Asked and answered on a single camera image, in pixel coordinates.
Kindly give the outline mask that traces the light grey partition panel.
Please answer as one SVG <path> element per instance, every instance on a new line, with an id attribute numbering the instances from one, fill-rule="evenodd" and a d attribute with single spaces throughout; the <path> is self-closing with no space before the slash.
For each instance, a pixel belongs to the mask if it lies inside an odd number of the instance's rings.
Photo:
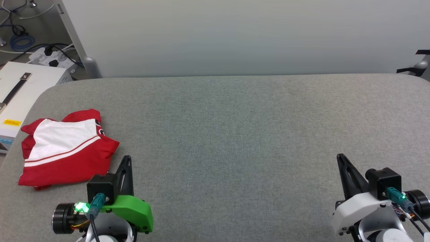
<path id="1" fill-rule="evenodd" d="M 430 0 L 55 0 L 102 78 L 395 73 Z"/>

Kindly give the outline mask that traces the grey partition foot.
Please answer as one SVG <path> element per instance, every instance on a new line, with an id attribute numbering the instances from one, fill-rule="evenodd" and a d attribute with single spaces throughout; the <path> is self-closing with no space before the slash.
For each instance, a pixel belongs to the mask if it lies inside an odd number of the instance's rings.
<path id="1" fill-rule="evenodd" d="M 90 79 L 98 79 L 102 77 L 94 58 L 85 56 L 81 61 Z"/>

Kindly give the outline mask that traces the white power strip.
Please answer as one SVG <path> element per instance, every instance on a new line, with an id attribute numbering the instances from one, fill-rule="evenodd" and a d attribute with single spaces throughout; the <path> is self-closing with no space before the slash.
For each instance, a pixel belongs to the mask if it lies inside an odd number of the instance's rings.
<path id="1" fill-rule="evenodd" d="M 63 68 L 73 74 L 78 69 L 78 64 L 66 54 L 54 47 L 41 47 L 29 56 L 28 64 Z"/>

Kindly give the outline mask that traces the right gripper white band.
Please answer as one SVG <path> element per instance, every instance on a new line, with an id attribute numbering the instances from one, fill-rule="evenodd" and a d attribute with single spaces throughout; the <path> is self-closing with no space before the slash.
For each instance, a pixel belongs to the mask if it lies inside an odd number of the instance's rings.
<path id="1" fill-rule="evenodd" d="M 339 235 L 407 235 L 391 201 L 367 193 L 368 182 L 345 154 L 338 154 L 337 162 L 346 201 L 339 202 L 332 216 L 333 231 Z"/>

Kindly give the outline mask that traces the white metal equipment case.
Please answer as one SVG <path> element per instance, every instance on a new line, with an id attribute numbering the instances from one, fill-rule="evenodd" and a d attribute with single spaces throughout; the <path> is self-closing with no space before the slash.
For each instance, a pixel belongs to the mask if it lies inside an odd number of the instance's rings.
<path id="1" fill-rule="evenodd" d="M 10 150 L 37 98 L 55 85 L 73 81 L 69 71 L 63 68 L 8 62 L 0 68 L 0 103 L 26 72 L 32 73 L 31 77 L 0 114 L 0 154 L 6 154 Z M 22 124 L 20 127 L 4 125 L 5 119 L 18 120 Z"/>

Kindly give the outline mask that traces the grey foot with black tape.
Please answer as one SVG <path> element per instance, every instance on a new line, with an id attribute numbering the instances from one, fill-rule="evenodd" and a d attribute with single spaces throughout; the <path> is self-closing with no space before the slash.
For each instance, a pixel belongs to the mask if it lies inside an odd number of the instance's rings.
<path id="1" fill-rule="evenodd" d="M 397 69 L 397 74 L 412 75 L 422 77 L 427 69 L 430 69 L 430 49 L 418 49 L 415 55 L 423 55 L 421 61 L 417 62 L 413 67 Z"/>

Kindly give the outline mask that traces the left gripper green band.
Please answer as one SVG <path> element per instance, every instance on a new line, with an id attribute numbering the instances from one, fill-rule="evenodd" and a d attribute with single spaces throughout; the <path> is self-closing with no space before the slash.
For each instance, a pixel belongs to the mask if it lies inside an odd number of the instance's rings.
<path id="1" fill-rule="evenodd" d="M 151 206 L 134 196 L 133 169 L 130 155 L 125 155 L 116 171 L 119 195 L 114 204 L 102 207 L 95 219 L 98 235 L 136 235 L 149 234 L 154 228 Z M 71 234 L 79 231 L 93 235 L 91 224 L 86 216 L 89 202 L 61 203 L 52 216 L 52 229 L 55 234 Z"/>

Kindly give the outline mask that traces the red and white basketball jersey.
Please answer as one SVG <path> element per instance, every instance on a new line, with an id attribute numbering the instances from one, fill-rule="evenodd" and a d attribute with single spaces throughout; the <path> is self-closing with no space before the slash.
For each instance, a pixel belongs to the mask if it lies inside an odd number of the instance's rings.
<path id="1" fill-rule="evenodd" d="M 43 190 L 89 181 L 109 171 L 119 142 L 106 136 L 96 109 L 72 112 L 61 121 L 41 118 L 25 125 L 19 186 Z"/>

